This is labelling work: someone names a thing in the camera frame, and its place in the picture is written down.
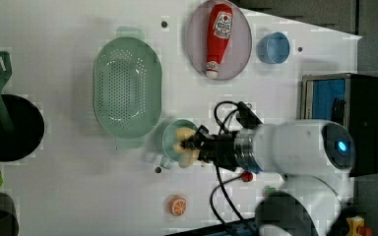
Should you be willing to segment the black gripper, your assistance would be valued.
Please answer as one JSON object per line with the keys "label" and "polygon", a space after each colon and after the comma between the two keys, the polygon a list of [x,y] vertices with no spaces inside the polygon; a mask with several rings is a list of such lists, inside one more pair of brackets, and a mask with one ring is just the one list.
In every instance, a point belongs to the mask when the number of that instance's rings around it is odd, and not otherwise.
{"label": "black gripper", "polygon": [[239,164],[235,159],[236,132],[209,135],[209,130],[201,125],[197,131],[180,129],[180,144],[183,148],[200,148],[198,159],[214,166],[235,171]]}

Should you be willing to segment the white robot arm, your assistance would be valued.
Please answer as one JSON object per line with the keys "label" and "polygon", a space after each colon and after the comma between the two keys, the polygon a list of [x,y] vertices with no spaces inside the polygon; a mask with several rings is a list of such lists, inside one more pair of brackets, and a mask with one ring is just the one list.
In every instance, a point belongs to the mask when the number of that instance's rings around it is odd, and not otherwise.
{"label": "white robot arm", "polygon": [[257,124],[220,135],[201,126],[178,145],[230,171],[283,177],[256,206],[260,236],[328,236],[351,198],[355,145],[345,127],[329,120]]}

